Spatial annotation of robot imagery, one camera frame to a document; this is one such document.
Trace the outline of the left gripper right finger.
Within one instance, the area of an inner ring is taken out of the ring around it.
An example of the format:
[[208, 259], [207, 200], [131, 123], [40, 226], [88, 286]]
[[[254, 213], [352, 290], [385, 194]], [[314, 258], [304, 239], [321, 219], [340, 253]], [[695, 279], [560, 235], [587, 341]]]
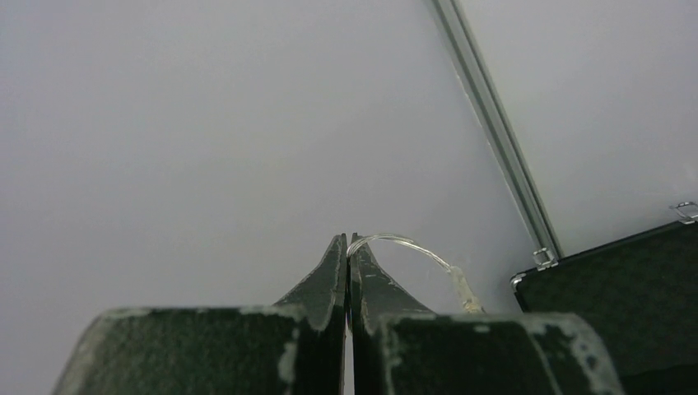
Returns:
[[363, 237], [350, 243], [350, 329], [356, 394], [382, 394], [383, 367], [380, 319], [386, 314], [426, 314], [423, 303], [410, 295], [378, 263]]

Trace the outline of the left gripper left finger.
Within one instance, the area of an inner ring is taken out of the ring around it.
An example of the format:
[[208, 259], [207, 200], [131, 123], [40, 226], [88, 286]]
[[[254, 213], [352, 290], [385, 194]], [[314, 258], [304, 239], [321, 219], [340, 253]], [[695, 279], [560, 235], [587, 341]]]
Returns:
[[319, 264], [275, 305], [304, 313], [295, 349], [292, 394], [342, 394], [347, 325], [347, 236], [336, 235]]

